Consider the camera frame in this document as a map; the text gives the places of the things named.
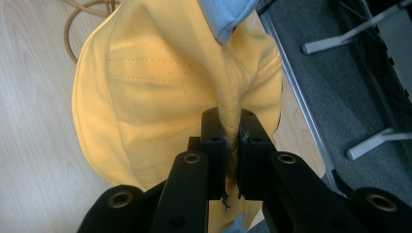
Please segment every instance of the light blue fabric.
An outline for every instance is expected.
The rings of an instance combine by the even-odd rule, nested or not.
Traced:
[[[221,233],[246,233],[246,230],[242,226],[243,215],[239,215],[227,228]]]
[[[241,23],[258,4],[258,0],[198,0],[203,15],[216,39],[227,44],[233,29]]]

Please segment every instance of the yellow cloth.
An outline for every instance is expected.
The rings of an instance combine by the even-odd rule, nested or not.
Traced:
[[[213,36],[197,1],[124,0],[86,40],[73,89],[73,118],[84,155],[113,185],[147,190],[164,181],[201,113],[219,107],[233,148],[230,195],[210,203],[209,232],[259,202],[237,199],[234,168],[240,109],[257,114],[268,135],[280,117],[282,61],[273,39],[244,23],[226,46]]]

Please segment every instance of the black metal bracket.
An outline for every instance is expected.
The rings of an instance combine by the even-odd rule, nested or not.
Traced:
[[[79,232],[207,232],[208,201],[225,199],[227,138],[218,109],[202,115],[167,181],[143,193],[120,185],[103,193]],[[239,197],[263,201],[272,232],[412,232],[412,209],[372,187],[350,198],[330,191],[299,156],[276,151],[257,116],[243,110],[237,171]]]

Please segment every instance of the gray carpet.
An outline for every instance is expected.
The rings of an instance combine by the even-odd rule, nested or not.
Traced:
[[[278,43],[342,180],[352,188],[381,188],[412,206],[411,141],[386,143],[355,161],[344,155],[346,149],[387,127],[412,132],[410,105],[396,105],[378,84],[382,77],[373,76],[371,65],[365,63],[362,37],[310,55],[300,51],[300,45],[340,35],[357,22],[337,2],[277,0],[265,14],[272,19]],[[368,54],[374,54],[376,48],[368,46]]]

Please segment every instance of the wooden floor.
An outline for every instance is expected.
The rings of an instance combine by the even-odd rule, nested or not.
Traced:
[[[86,163],[71,117],[76,66],[63,28],[73,11],[60,0],[0,0],[0,232],[75,232],[110,187]],[[75,54],[102,20],[76,18]],[[275,138],[325,170],[288,83]]]

